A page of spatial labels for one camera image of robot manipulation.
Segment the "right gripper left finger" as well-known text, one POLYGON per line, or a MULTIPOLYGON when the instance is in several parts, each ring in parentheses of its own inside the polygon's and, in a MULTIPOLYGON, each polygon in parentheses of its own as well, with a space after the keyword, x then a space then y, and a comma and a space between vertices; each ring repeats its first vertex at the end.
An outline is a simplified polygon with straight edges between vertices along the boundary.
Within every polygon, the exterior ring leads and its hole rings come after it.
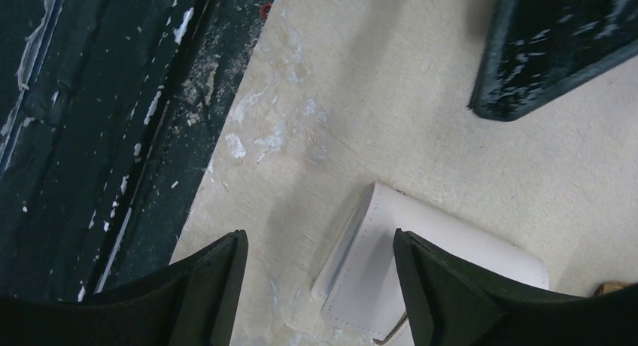
POLYGON ((3 345, 228 345, 248 258, 244 230, 81 302, 1 298, 3 345))

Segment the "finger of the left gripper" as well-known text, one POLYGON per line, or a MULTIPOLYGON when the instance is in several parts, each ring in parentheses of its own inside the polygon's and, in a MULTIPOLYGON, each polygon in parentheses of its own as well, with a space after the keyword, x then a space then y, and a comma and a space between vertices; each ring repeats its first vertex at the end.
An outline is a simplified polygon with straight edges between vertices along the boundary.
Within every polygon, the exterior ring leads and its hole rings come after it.
POLYGON ((637 55, 637 0, 495 0, 469 109, 511 122, 637 55))

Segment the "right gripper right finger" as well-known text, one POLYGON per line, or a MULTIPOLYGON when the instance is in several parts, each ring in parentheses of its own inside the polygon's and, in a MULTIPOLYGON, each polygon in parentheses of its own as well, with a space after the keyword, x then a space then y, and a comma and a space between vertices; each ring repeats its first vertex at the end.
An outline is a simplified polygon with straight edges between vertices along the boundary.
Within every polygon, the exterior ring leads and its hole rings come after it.
POLYGON ((637 286, 592 297, 532 287, 413 232, 393 251, 416 345, 635 345, 637 286))

